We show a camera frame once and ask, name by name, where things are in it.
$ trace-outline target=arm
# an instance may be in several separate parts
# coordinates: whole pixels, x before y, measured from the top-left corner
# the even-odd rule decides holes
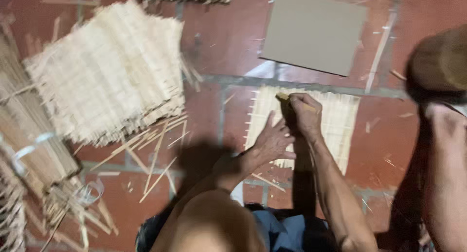
[[[321,104],[307,94],[292,94],[290,101],[296,113],[297,128],[314,160],[312,170],[319,203],[341,250],[377,251],[376,240],[361,208],[321,135]]]
[[[433,134],[424,187],[423,220],[437,251],[466,251],[467,119],[441,104],[426,109]]]
[[[253,147],[232,159],[230,165],[220,167],[212,174],[197,183],[186,193],[173,208],[172,213],[161,229],[151,251],[167,251],[172,244],[173,238],[179,225],[179,217],[184,208],[196,196],[211,190],[230,193],[235,186],[251,174],[260,165],[272,160],[287,158],[294,159],[295,154],[287,152],[285,148],[294,141],[289,136],[289,128],[285,121],[281,120],[275,126],[272,125],[274,115],[268,117],[266,126],[258,136]]]

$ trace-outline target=hand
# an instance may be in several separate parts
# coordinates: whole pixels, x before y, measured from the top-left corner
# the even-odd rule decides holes
[[[290,94],[290,104],[296,113],[298,130],[307,140],[322,139],[321,112],[323,106],[305,93]]]
[[[289,135],[290,130],[285,126],[283,118],[275,126],[272,126],[273,118],[274,111],[271,111],[266,126],[252,147],[252,152],[260,160],[261,165],[276,159],[296,158],[295,153],[285,150],[285,148],[295,141],[295,137]]]

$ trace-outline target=leg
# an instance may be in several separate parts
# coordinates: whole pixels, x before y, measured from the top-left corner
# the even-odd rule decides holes
[[[467,249],[467,119],[441,104],[426,110],[432,144],[423,219],[438,251]]]

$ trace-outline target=cardboard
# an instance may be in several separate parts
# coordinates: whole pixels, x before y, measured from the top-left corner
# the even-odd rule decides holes
[[[261,58],[348,76],[366,8],[334,0],[275,0]]]

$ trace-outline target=stack of bamboo mats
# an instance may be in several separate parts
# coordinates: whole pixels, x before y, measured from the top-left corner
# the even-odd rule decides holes
[[[135,0],[97,8],[81,28],[24,64],[58,135],[107,145],[184,107],[183,23]]]

